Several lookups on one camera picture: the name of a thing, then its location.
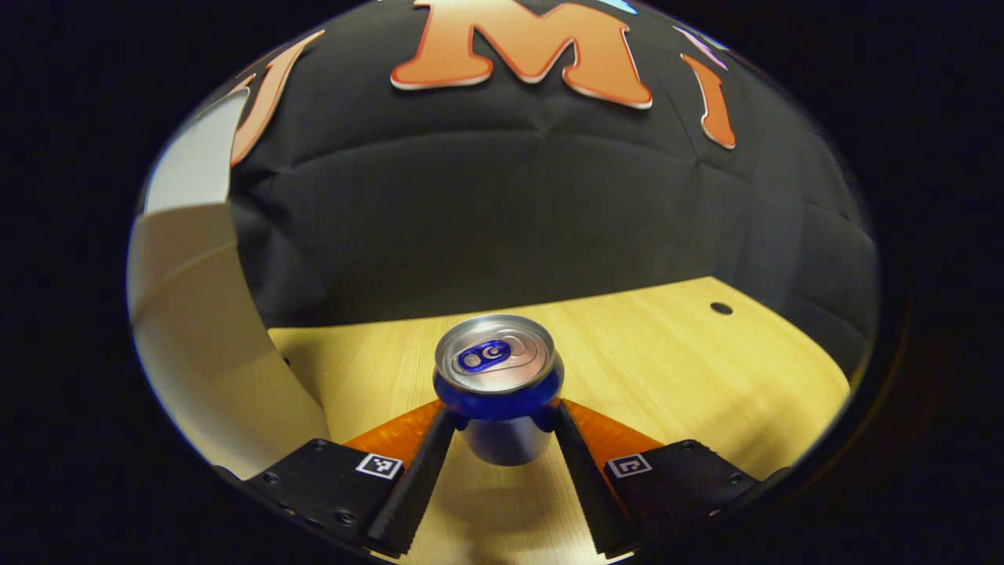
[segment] wooden surface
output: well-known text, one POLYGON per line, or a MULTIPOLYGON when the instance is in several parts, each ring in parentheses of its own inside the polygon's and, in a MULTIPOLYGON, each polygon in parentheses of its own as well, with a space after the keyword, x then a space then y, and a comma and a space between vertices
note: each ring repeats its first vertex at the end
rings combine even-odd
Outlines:
MULTIPOLYGON (((697 440, 760 480, 811 447, 848 393, 814 342, 711 277, 493 312, 548 329, 565 362, 562 396, 666 444, 697 440)), ((435 399, 436 344, 474 315, 269 334, 324 407, 331 440, 346 442, 435 399)), ((529 465, 498 468, 460 435, 399 561, 608 562, 594 553, 556 442, 529 465)))

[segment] letter m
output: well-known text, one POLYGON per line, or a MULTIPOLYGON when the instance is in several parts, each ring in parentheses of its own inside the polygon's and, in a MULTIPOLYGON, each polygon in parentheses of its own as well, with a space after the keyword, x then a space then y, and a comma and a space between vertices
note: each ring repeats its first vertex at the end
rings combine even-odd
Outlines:
POLYGON ((573 90, 632 107, 652 106, 617 18, 579 4, 560 4, 542 16, 515 0, 415 0, 429 19, 415 57, 391 73, 403 89, 466 86, 486 80, 492 61, 474 54, 477 29, 525 82, 539 82, 570 44, 575 62, 561 76, 573 90))

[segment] orange letter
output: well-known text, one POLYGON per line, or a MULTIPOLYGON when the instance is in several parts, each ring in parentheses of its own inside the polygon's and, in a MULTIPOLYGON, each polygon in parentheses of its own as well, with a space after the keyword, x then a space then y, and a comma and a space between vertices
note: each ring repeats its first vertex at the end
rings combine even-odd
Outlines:
MULTIPOLYGON (((231 167, 247 157, 254 144, 258 143, 258 138, 265 131, 265 126, 268 125, 269 119, 275 113, 275 107, 279 103, 279 96, 282 95, 282 89, 286 87, 286 78, 289 77, 289 70, 293 67, 293 63, 299 58, 300 53, 303 52, 303 48, 314 39, 320 37, 322 33, 324 33, 323 29, 311 34, 306 39, 276 55, 274 59, 265 65, 265 77, 262 78, 261 87, 258 88, 258 95, 255 97, 254 105, 248 111, 248 116, 244 119, 244 122, 241 123, 240 127, 237 127, 237 132, 234 133, 234 148, 230 153, 231 167)), ((254 74, 242 80, 234 90, 239 90, 247 86, 251 83, 252 79, 254 79, 254 74)))
POLYGON ((628 25, 579 4, 560 4, 543 16, 515 0, 415 0, 429 19, 415 58, 391 73, 403 89, 465 86, 486 80, 491 60, 474 54, 474 29, 525 82, 539 82, 569 44, 575 63, 561 76, 573 90, 632 107, 652 106, 624 32, 628 25))
POLYGON ((735 149, 736 133, 729 124, 729 111, 725 107, 725 97, 722 96, 722 80, 710 68, 698 62, 690 55, 680 55, 684 62, 694 69, 697 82, 701 85, 701 95, 704 96, 704 115, 701 116, 701 126, 711 140, 725 149, 735 149))

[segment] blue pull tab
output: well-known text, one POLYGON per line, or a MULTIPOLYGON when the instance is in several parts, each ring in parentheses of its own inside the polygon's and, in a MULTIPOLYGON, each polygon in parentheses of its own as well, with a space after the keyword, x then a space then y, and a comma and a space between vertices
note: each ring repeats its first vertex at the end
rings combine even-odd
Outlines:
POLYGON ((469 373, 479 373, 511 356, 512 346, 502 340, 492 340, 465 350, 457 361, 461 369, 469 373))

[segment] aluminum can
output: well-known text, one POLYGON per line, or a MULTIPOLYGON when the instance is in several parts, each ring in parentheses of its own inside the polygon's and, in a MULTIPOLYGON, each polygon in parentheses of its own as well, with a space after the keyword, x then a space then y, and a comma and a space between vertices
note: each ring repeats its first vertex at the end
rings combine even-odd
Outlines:
POLYGON ((542 326, 519 316, 467 320, 436 346, 436 394, 481 460, 518 466, 550 443, 564 366, 542 326))

